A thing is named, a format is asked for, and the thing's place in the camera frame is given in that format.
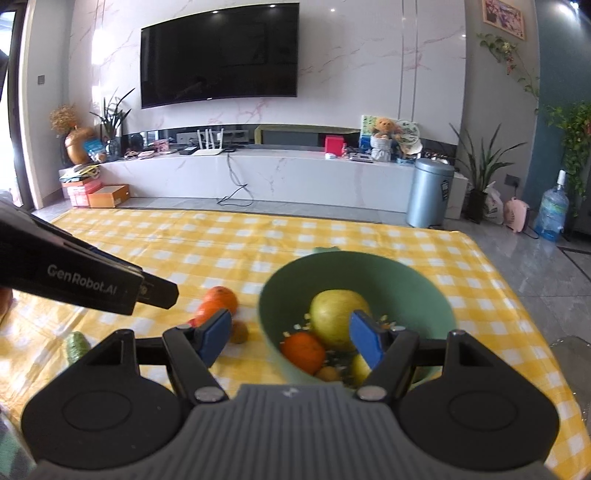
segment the teal wall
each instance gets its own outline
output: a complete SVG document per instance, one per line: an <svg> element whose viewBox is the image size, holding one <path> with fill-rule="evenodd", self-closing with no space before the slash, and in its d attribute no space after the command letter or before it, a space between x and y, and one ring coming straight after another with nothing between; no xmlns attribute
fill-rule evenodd
<svg viewBox="0 0 591 480"><path fill-rule="evenodd" d="M591 101L591 23L568 2L535 0L540 39L540 114L523 200L534 210L556 183L562 159L562 131L547 125L544 105Z"/></svg>

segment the television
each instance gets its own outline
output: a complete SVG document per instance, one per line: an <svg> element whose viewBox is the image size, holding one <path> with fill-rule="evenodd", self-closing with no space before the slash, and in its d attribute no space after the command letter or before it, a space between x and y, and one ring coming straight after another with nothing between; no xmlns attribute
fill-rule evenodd
<svg viewBox="0 0 591 480"><path fill-rule="evenodd" d="M300 4L224 8L142 29L142 108L295 97Z"/></svg>

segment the orange vase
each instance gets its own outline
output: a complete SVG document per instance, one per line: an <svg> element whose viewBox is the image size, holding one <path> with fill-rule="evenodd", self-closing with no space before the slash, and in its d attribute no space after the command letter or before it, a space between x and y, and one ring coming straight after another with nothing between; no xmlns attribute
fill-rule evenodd
<svg viewBox="0 0 591 480"><path fill-rule="evenodd" d="M90 157L84 149L84 142L94 136L95 131L90 127L75 127L66 137L65 145L68 156L74 165L83 165L90 162Z"/></svg>

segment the picture frame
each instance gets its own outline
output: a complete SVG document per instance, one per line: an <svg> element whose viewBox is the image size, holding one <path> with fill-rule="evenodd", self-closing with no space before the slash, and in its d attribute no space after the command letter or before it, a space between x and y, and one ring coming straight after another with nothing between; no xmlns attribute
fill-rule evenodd
<svg viewBox="0 0 591 480"><path fill-rule="evenodd" d="M523 13L513 5L502 0L482 0L482 20L514 37L525 40Z"/></svg>

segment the trash can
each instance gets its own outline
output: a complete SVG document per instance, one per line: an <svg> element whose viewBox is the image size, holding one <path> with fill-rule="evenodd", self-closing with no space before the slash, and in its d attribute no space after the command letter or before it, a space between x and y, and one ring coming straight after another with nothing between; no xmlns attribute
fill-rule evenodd
<svg viewBox="0 0 591 480"><path fill-rule="evenodd" d="M436 160L419 158L415 162L407 211L410 226L428 228L443 223L453 173L451 165Z"/></svg>

